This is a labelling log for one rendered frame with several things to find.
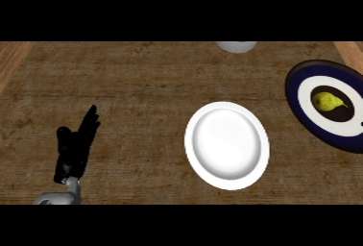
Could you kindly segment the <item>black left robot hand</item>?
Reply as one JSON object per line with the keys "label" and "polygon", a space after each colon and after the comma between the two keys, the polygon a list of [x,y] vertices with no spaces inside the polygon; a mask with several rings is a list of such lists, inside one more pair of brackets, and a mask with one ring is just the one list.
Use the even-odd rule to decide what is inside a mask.
{"label": "black left robot hand", "polygon": [[57,159],[54,182],[57,184],[64,184],[69,177],[79,179],[83,175],[98,125],[95,105],[91,105],[78,130],[72,132],[67,127],[55,129]]}

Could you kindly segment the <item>blue and white plate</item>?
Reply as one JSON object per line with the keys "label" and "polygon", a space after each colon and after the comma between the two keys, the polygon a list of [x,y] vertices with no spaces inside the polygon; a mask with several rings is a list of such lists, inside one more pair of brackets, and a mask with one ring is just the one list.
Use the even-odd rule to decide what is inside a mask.
{"label": "blue and white plate", "polygon": [[[330,111],[312,105],[312,96],[320,92],[343,101]],[[302,61],[287,72],[284,96],[311,134],[334,148],[363,154],[363,75],[333,61]]]}

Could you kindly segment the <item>yellow-green pear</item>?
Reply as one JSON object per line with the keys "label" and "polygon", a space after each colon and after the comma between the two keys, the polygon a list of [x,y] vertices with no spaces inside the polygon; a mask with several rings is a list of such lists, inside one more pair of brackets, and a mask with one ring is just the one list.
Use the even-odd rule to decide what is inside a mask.
{"label": "yellow-green pear", "polygon": [[318,111],[331,111],[339,106],[345,107],[343,100],[325,91],[312,95],[311,102]]}

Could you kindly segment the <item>brown woven placemat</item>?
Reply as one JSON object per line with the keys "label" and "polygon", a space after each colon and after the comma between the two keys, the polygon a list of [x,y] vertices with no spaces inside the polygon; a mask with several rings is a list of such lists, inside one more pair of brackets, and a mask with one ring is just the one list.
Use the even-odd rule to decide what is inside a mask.
{"label": "brown woven placemat", "polygon": [[[0,204],[27,204],[52,181],[57,127],[89,108],[100,127],[80,180],[86,204],[363,204],[363,155],[324,144],[284,100],[284,76],[330,42],[260,42],[244,54],[210,42],[38,42],[0,93]],[[184,128],[213,101],[244,106],[268,134],[258,182],[212,187],[184,154]]]}

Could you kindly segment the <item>white round object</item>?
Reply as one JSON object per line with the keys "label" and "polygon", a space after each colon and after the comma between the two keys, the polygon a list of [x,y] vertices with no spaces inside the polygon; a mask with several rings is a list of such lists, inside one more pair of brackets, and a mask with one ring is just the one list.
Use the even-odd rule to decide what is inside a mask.
{"label": "white round object", "polygon": [[234,54],[241,54],[249,52],[255,45],[256,42],[255,41],[218,41],[216,42],[218,47]]}

